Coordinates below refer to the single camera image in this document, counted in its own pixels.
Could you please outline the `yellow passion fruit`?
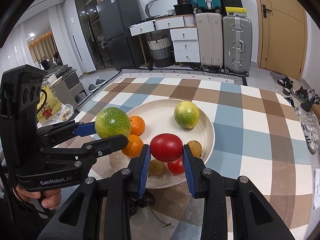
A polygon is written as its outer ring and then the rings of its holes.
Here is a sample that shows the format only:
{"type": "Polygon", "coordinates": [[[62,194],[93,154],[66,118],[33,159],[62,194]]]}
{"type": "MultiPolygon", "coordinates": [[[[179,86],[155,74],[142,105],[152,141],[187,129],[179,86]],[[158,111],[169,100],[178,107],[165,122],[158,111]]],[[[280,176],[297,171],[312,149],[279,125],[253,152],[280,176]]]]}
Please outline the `yellow passion fruit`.
{"type": "Polygon", "coordinates": [[[194,128],[200,119],[199,108],[190,101],[181,101],[174,110],[176,123],[186,129],[194,128]]]}

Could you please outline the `yellow black box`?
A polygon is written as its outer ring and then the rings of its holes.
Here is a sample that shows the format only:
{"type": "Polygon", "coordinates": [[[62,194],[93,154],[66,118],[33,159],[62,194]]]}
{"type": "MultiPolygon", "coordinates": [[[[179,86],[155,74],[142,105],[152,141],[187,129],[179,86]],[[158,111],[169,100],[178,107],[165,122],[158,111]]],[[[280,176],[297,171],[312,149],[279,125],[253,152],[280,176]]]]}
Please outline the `yellow black box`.
{"type": "Polygon", "coordinates": [[[247,10],[243,7],[225,7],[227,16],[247,17],[247,10]]]}

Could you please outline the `silver suitcase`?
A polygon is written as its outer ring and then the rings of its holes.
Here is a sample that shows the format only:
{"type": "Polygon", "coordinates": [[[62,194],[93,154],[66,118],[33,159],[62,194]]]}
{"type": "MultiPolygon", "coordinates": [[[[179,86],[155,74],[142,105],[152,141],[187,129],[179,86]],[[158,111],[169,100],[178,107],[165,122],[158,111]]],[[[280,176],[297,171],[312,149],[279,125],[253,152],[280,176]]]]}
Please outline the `silver suitcase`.
{"type": "Polygon", "coordinates": [[[239,16],[225,16],[223,29],[223,64],[227,72],[249,76],[252,59],[252,22],[239,16]]]}

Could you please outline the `beige suitcase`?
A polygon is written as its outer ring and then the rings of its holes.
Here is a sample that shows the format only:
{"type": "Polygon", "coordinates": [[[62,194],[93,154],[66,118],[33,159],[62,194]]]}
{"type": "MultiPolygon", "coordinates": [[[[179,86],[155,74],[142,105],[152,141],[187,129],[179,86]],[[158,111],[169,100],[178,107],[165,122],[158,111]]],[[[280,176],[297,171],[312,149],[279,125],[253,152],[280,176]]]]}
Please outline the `beige suitcase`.
{"type": "Polygon", "coordinates": [[[199,39],[200,63],[207,67],[223,66],[222,16],[199,13],[195,16],[199,39]]]}

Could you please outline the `woven laundry basket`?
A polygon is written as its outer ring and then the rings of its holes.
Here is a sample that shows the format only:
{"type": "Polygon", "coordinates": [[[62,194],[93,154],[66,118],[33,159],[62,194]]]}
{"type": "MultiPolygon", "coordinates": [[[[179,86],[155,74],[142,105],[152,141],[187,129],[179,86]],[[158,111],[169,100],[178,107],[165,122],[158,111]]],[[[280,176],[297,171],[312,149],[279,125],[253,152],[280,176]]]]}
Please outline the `woven laundry basket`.
{"type": "Polygon", "coordinates": [[[150,36],[148,39],[148,46],[154,62],[154,67],[165,68],[174,64],[172,41],[167,35],[163,35],[162,38],[158,40],[150,36]]]}

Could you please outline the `yellow snack bag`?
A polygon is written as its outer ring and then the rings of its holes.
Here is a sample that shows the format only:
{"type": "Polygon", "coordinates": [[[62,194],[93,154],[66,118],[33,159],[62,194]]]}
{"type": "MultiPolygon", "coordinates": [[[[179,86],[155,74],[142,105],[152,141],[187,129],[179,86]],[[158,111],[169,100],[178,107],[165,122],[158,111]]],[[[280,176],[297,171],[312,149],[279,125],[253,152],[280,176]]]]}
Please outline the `yellow snack bag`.
{"type": "Polygon", "coordinates": [[[41,87],[40,102],[37,105],[37,119],[41,124],[53,119],[61,108],[60,100],[55,97],[47,85],[41,87]]]}

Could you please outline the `green passion fruit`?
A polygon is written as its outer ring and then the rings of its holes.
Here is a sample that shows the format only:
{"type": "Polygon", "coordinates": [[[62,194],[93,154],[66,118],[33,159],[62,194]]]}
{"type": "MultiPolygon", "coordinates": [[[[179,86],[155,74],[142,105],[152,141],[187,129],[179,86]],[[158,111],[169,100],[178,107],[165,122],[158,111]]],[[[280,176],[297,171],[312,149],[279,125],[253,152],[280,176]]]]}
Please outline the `green passion fruit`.
{"type": "Polygon", "coordinates": [[[131,133],[129,117],[117,107],[103,109],[96,116],[95,131],[101,139],[119,134],[128,137],[131,133]]]}

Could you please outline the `red cherry tomato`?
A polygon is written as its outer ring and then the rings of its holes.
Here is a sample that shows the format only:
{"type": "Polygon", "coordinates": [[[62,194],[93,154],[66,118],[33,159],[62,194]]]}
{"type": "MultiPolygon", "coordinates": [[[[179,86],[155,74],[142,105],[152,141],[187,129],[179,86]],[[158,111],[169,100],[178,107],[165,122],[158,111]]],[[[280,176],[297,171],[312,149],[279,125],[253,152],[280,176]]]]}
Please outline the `red cherry tomato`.
{"type": "Polygon", "coordinates": [[[159,134],[151,140],[150,152],[158,161],[170,163],[181,157],[183,143],[181,139],[174,134],[159,134]]]}
{"type": "Polygon", "coordinates": [[[174,174],[174,175],[179,175],[184,173],[184,166],[183,166],[183,161],[182,158],[178,158],[176,161],[167,163],[168,170],[174,174]]]}

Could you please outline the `checkered tablecloth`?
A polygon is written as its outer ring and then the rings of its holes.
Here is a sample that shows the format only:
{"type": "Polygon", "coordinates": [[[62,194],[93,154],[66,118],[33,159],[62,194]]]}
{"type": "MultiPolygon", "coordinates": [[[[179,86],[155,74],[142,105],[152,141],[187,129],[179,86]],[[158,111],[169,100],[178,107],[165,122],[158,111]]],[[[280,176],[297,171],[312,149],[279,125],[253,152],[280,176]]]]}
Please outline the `checkered tablecloth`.
{"type": "MultiPolygon", "coordinates": [[[[166,98],[189,100],[213,123],[216,142],[207,167],[222,176],[247,176],[270,202],[295,239],[305,239],[312,208],[310,152],[291,105],[268,90],[178,77],[120,76],[89,100],[75,121],[91,122],[105,107],[124,112],[166,98]]],[[[200,239],[203,200],[193,199],[186,182],[150,190],[154,213],[171,226],[163,228],[148,208],[131,218],[132,239],[200,239]]]]}

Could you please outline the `orange mandarin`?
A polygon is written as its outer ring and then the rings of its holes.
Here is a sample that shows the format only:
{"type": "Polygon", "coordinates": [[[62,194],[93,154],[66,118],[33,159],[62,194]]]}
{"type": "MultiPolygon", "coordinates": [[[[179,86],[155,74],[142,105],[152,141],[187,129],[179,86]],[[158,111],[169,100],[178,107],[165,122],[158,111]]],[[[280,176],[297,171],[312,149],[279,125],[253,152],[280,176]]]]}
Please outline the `orange mandarin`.
{"type": "Polygon", "coordinates": [[[131,134],[127,137],[127,140],[127,146],[121,150],[122,153],[129,158],[140,156],[141,150],[144,145],[142,139],[140,139],[140,137],[135,134],[131,134]]]}
{"type": "Polygon", "coordinates": [[[140,116],[131,116],[129,117],[131,124],[131,133],[137,136],[140,136],[145,131],[145,122],[140,116]]]}

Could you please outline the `white drawer desk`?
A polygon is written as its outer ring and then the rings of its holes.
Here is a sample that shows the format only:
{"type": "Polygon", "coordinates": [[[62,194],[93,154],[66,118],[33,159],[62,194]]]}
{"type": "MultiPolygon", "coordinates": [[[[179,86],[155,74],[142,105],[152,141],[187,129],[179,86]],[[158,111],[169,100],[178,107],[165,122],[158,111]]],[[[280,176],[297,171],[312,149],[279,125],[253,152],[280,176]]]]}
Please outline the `white drawer desk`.
{"type": "Polygon", "coordinates": [[[176,62],[200,63],[200,49],[194,15],[180,15],[130,26],[132,36],[169,30],[176,62]]]}

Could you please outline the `dark cherry with stem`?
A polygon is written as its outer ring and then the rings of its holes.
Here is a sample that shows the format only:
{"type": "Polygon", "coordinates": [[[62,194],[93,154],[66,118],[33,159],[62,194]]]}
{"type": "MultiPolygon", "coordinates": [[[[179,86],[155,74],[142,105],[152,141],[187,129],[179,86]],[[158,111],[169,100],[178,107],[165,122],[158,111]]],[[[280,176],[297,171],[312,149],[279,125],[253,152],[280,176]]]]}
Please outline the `dark cherry with stem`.
{"type": "Polygon", "coordinates": [[[137,200],[137,205],[138,207],[140,207],[141,209],[143,208],[147,208],[152,214],[153,216],[163,224],[163,228],[169,227],[171,226],[171,223],[166,223],[164,221],[162,221],[160,218],[157,217],[157,215],[154,213],[154,211],[152,210],[152,206],[155,204],[156,200],[155,197],[153,196],[153,194],[151,194],[149,191],[145,191],[141,198],[139,198],[139,200],[137,200]]]}

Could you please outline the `brown longan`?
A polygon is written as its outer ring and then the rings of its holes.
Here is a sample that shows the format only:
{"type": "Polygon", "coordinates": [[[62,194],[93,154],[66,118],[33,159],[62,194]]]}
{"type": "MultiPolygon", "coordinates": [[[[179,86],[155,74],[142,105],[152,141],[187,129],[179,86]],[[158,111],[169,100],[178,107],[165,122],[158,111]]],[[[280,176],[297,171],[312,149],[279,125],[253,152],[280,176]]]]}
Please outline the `brown longan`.
{"type": "Polygon", "coordinates": [[[190,150],[193,154],[194,157],[200,158],[202,155],[202,145],[196,141],[196,140],[191,140],[187,143],[187,145],[190,147],[190,150]]]}
{"type": "Polygon", "coordinates": [[[157,159],[153,159],[150,162],[149,175],[160,176],[164,173],[164,171],[165,171],[165,163],[163,163],[157,159]]]}

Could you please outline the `black refrigerator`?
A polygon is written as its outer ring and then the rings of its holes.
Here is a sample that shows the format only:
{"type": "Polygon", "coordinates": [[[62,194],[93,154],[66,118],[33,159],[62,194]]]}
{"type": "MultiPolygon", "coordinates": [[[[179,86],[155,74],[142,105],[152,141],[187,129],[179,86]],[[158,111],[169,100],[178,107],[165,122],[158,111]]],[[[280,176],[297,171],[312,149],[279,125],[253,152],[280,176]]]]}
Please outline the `black refrigerator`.
{"type": "Polygon", "coordinates": [[[140,41],[130,32],[141,21],[137,0],[103,0],[97,12],[115,68],[140,67],[144,63],[140,41]]]}

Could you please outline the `cream round plate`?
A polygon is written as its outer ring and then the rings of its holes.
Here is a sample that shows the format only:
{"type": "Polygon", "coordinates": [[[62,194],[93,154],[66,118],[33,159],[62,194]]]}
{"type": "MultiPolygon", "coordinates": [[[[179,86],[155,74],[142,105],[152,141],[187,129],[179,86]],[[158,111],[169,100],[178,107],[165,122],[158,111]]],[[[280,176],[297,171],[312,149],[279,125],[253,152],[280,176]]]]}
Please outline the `cream round plate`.
{"type": "MultiPolygon", "coordinates": [[[[182,102],[178,99],[162,99],[144,103],[128,112],[129,116],[140,116],[146,124],[144,133],[140,136],[144,144],[149,144],[151,140],[162,133],[171,133],[178,136],[186,144],[191,140],[198,141],[202,146],[201,159],[204,164],[212,155],[215,144],[215,131],[213,123],[206,113],[200,110],[200,119],[193,129],[186,129],[179,126],[174,120],[174,109],[182,102]]],[[[130,158],[122,154],[121,151],[108,156],[114,172],[128,166],[130,158]]],[[[174,175],[167,165],[163,174],[150,176],[146,182],[147,189],[164,189],[176,186],[186,180],[184,174],[174,175]]]]}

